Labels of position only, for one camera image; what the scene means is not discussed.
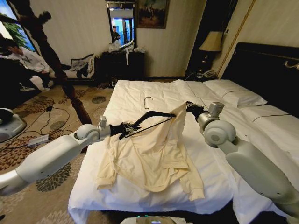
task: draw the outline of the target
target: table lamp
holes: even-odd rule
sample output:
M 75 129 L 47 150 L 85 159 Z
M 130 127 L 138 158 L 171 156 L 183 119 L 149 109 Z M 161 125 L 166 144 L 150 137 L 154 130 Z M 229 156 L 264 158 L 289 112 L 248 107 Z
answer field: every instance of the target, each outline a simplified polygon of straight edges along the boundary
M 200 73 L 204 73 L 212 67 L 215 53 L 211 53 L 211 52 L 221 51 L 221 38 L 222 38 L 221 31 L 210 31 L 205 41 L 199 48 L 199 50 L 206 52 L 206 55 L 201 61 L 201 67 L 199 69 Z

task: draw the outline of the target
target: window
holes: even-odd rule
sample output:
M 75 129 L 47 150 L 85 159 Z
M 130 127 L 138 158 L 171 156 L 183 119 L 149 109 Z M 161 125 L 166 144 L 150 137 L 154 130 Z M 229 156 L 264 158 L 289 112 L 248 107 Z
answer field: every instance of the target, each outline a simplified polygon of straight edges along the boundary
M 17 20 L 6 0 L 0 0 L 0 14 Z M 35 51 L 30 39 L 19 24 L 0 22 L 0 33 L 5 38 L 13 39 L 20 47 Z

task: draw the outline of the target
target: sofa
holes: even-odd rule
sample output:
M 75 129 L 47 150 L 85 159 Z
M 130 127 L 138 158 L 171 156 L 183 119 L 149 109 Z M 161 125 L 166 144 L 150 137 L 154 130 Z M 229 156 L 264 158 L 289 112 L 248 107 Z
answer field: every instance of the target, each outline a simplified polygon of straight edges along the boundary
M 71 65 L 62 64 L 62 69 L 73 84 L 98 84 L 97 60 L 99 56 L 89 54 L 83 58 L 71 59 Z M 56 81 L 54 71 L 50 71 L 50 78 Z

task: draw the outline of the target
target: wooden dresser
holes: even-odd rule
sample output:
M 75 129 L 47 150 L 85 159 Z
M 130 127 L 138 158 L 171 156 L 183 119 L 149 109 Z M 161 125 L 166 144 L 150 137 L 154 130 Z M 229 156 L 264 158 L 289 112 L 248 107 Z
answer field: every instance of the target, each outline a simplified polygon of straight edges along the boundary
M 128 65 L 125 51 L 102 53 L 99 64 L 99 78 L 117 78 L 124 80 L 143 80 L 144 53 L 130 52 Z

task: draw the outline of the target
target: lamp shade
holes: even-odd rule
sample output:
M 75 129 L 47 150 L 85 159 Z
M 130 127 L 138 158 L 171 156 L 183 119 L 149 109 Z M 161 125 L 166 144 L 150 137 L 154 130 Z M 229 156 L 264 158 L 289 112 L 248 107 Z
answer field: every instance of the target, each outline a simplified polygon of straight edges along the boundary
M 210 31 L 209 35 L 206 37 L 206 40 L 201 45 L 199 50 L 204 51 L 221 51 L 221 31 Z

